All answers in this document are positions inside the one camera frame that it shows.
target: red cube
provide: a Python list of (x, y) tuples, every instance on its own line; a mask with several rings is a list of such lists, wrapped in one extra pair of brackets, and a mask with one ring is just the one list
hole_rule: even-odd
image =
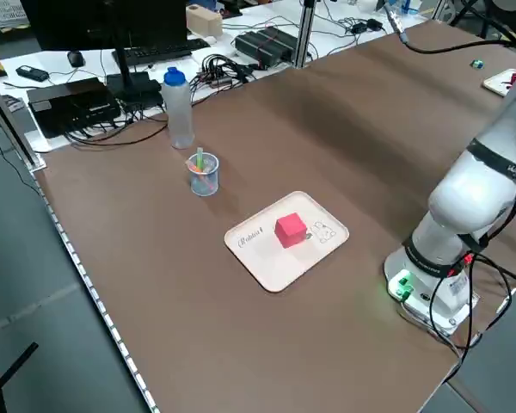
[(289, 248), (306, 239), (306, 225), (297, 213), (279, 218), (275, 224), (275, 235), (283, 248)]

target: blue bottle cap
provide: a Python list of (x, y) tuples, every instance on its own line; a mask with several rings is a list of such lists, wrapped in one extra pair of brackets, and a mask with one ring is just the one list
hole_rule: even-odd
[(169, 67), (168, 71), (164, 73), (164, 82), (168, 86), (180, 86), (186, 82), (186, 76), (183, 71), (178, 71), (175, 67)]

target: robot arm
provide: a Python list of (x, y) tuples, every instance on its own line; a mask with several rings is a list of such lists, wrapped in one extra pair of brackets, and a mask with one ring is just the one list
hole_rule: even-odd
[[(516, 0), (486, 0), (493, 16), (516, 33)], [(394, 31), (404, 44), (409, 38), (390, 6), (384, 5)], [(384, 263), (388, 289), (417, 316), (430, 323), (430, 298), (436, 291), (432, 320), (451, 334), (470, 308), (469, 280), (459, 269), (448, 277), (463, 252), (464, 239), (478, 242), (516, 200), (516, 83), (494, 120), (431, 193), (428, 213), (403, 246)]]

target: plastic bottle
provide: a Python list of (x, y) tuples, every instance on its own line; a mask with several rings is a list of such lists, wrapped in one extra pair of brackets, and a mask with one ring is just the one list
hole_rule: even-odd
[(193, 144), (193, 116), (191, 108), (191, 91), (183, 72), (169, 67), (164, 74), (162, 89), (169, 115), (169, 135), (172, 146), (186, 149)]

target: brown table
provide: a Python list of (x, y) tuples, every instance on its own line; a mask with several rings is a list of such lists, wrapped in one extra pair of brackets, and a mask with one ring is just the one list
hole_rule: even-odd
[[(426, 48), (474, 39), (437, 22), (408, 32)], [(194, 110), (198, 144), (221, 163), (207, 199), (187, 185), (192, 151), (167, 133), (46, 155), (40, 182), (161, 411), (417, 411), (455, 359), (398, 317), (381, 267), (501, 104), (482, 80), (515, 65), (498, 46), (422, 56), (387, 36), (223, 93)], [(266, 293), (224, 234), (294, 190), (351, 236)], [(499, 239), (488, 253), (516, 271), (516, 222)], [(476, 272), (481, 326), (504, 291)]]

